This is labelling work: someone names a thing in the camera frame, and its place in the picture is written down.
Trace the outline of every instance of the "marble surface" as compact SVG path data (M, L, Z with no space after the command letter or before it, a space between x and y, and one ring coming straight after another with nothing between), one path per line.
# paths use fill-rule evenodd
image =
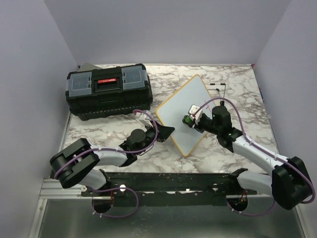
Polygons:
M256 142L276 152L276 146L270 124L264 109L258 85L251 66L176 66L146 65L151 80L154 101L152 114L169 95L175 92L193 75L199 74L205 83L226 83L225 97L238 108L246 133ZM224 86L207 86L212 96L219 88L223 95ZM234 110L229 106L233 126L240 128ZM72 116L65 146L79 138L104 146L116 147L137 128L144 128L133 115L120 115L105 119L81 121ZM124 168L102 167L109 172L161 172L161 173L230 173L238 168L247 168L254 172L263 172L261 168L242 156L232 154L222 148L214 135L208 134L193 150L190 156L183 158L169 138L165 143L155 143L154 148L132 165Z

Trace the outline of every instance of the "orange edge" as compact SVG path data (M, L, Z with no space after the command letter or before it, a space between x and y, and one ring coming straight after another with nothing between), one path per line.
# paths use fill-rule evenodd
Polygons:
M166 103L171 97L173 97L179 90L181 90L187 83L189 83L193 78L195 78L196 76L198 76L200 78L200 80L202 81L203 85L205 86L207 92L209 93L208 91L208 88L206 87L206 85L204 84L202 78L200 77L199 74L195 74L193 77L191 77L189 80L187 80L186 83L184 83L179 89L177 89L172 95L170 95L167 99L165 99L155 110L155 114L157 115L160 123L162 123L163 126L165 126L165 124L162 122L161 118L159 117L159 114L158 114L158 109L163 106L164 103ZM179 152L181 153L181 155L183 157L187 157L190 155L190 153L196 148L196 146L201 142L201 140L203 139L203 137L206 135L207 133L203 134L202 138L196 143L196 145L193 147L193 149L191 149L191 151L189 151L189 153L187 155L184 155L183 152L181 151L181 149L179 148L178 144L176 143L176 141L174 140L173 136L171 135L170 138L172 139L172 141L174 142L174 144L176 145L177 149L179 150Z

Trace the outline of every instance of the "gray floor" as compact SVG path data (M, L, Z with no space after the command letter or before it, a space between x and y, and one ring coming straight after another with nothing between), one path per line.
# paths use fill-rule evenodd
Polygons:
M253 198L247 211L260 212L270 198ZM114 208L123 214L129 208ZM141 207L125 219L92 215L89 200L51 200L41 238L300 238L302 229L293 211L277 207L264 217L244 217L227 207Z

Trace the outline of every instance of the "red label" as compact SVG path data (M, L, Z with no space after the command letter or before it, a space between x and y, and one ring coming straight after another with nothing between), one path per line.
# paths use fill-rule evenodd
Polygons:
M108 79L98 80L98 83L110 83L110 82L116 82L116 81L117 81L116 78L108 78Z

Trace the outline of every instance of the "black toolbox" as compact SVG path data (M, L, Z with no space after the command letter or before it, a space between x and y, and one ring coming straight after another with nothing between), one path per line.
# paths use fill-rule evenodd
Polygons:
M81 120L149 110L150 78L143 64L71 72L67 77L69 110Z

